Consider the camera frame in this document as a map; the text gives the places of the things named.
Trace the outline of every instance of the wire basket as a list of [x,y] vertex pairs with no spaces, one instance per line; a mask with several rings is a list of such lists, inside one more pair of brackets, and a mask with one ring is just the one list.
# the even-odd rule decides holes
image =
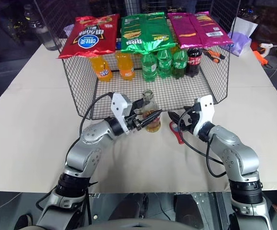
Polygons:
[[[34,0],[46,26],[59,51],[66,42],[63,28],[73,24],[75,17],[92,15],[100,17],[119,13],[121,17],[149,12],[204,12],[209,11],[212,18],[229,32],[237,15],[240,0]],[[227,97],[230,52],[213,46],[215,52],[225,56],[220,63],[212,62],[204,54],[197,76],[174,79],[157,77],[154,82],[146,82],[142,77],[141,55],[131,54],[134,63],[135,78],[123,80],[119,74],[115,54],[103,55],[108,62],[113,78],[110,82],[98,81],[91,64],[85,57],[63,59],[63,65],[70,91],[79,116],[83,116],[92,101],[106,92],[126,94],[131,101],[142,97],[146,89],[153,91],[159,108],[164,111],[182,109],[185,105],[194,104],[198,97],[211,94],[217,104]],[[103,98],[97,102],[88,115],[88,119],[102,119],[112,116],[110,99]]]

